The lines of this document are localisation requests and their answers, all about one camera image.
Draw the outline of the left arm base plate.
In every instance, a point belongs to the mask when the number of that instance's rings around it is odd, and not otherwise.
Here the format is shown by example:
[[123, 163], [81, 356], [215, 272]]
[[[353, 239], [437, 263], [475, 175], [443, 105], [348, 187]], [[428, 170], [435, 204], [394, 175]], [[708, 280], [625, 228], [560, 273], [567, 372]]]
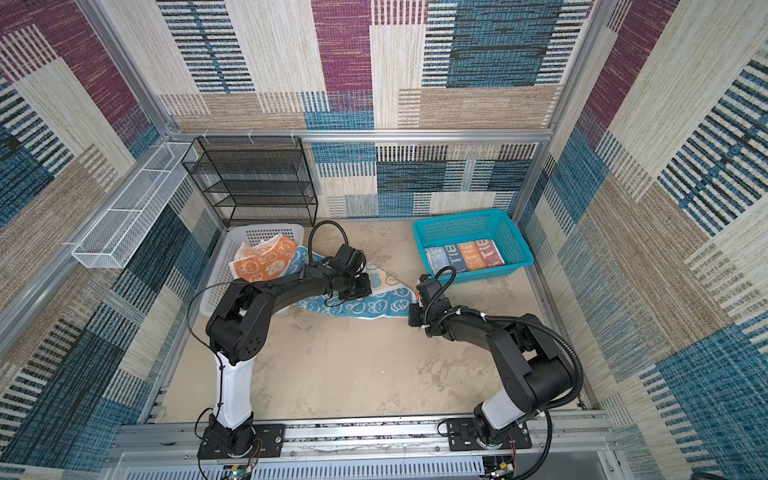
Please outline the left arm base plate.
[[281, 455], [285, 424], [246, 424], [236, 429], [217, 422], [203, 434], [197, 458], [200, 460], [277, 458]]

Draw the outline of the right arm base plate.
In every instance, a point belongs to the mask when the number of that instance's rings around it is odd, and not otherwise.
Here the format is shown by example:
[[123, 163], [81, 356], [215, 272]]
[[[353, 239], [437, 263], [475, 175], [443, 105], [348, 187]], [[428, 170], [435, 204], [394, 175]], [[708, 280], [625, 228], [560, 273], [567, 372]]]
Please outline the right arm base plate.
[[513, 422], [497, 430], [479, 418], [449, 417], [440, 420], [437, 433], [448, 440], [451, 451], [530, 449], [532, 441], [525, 424]]

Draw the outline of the white plastic laundry basket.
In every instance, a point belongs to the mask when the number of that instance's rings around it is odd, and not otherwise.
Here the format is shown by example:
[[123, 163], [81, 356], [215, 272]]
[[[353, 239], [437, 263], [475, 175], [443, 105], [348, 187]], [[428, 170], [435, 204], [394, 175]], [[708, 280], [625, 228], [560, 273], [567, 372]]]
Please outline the white plastic laundry basket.
[[259, 224], [236, 227], [224, 237], [201, 296], [200, 312], [211, 316], [233, 280], [268, 281], [287, 273], [302, 245], [304, 227], [298, 224]]

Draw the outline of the rabbit print striped towel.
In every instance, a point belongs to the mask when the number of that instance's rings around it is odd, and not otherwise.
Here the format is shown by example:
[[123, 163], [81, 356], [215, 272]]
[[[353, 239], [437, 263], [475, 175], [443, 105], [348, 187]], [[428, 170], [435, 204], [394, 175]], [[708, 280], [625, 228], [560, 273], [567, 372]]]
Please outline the rabbit print striped towel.
[[467, 273], [505, 265], [500, 251], [491, 239], [428, 247], [424, 254], [433, 272], [447, 266], [452, 266], [458, 273]]

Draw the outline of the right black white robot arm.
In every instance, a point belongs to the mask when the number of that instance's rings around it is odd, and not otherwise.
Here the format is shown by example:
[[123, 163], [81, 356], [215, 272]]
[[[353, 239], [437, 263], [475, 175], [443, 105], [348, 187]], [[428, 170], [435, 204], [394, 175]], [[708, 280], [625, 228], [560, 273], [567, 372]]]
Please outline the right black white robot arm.
[[486, 474], [489, 479], [529, 479], [544, 465], [552, 447], [551, 411], [577, 399], [582, 391], [582, 362], [561, 334], [532, 314], [489, 315], [468, 306], [452, 305], [446, 291], [456, 277], [457, 270], [451, 266], [421, 275], [416, 301], [409, 307], [408, 324], [423, 329], [429, 338], [443, 337], [488, 351], [501, 389], [475, 407], [471, 425], [461, 426], [457, 419], [444, 420], [443, 435], [484, 450], [517, 450], [520, 443], [513, 431], [522, 430], [527, 421], [542, 416], [546, 437], [533, 465], [521, 472], [512, 456]]

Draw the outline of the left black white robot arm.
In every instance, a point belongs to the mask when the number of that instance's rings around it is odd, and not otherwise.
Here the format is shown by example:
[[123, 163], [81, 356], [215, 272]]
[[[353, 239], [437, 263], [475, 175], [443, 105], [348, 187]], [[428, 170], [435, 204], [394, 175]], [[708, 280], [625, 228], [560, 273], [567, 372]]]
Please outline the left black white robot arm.
[[295, 273], [274, 280], [227, 284], [206, 325], [208, 349], [217, 362], [215, 404], [201, 436], [200, 451], [208, 458], [242, 458], [258, 451], [250, 400], [252, 366], [266, 344], [273, 315], [299, 301], [338, 295], [341, 301], [372, 294], [363, 251], [343, 243], [332, 257], [313, 258], [313, 239], [307, 241], [308, 261]]

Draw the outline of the teal bicycle print towel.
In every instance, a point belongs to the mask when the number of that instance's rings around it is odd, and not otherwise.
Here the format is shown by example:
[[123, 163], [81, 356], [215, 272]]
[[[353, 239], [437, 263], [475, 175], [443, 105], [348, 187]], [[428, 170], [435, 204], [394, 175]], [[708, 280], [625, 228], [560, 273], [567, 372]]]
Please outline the teal bicycle print towel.
[[415, 292], [371, 262], [367, 263], [365, 272], [369, 275], [372, 289], [372, 293], [365, 298], [342, 301], [338, 293], [330, 299], [323, 294], [300, 300], [294, 306], [338, 318], [406, 318], [410, 305], [416, 302]]

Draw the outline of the teal plastic basket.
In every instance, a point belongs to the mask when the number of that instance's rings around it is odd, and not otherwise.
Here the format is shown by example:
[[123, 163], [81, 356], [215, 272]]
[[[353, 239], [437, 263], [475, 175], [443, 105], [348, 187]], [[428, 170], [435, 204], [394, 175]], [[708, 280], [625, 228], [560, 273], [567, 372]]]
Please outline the teal plastic basket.
[[456, 283], [508, 276], [534, 263], [518, 227], [500, 209], [417, 220], [413, 232], [426, 271], [452, 266]]

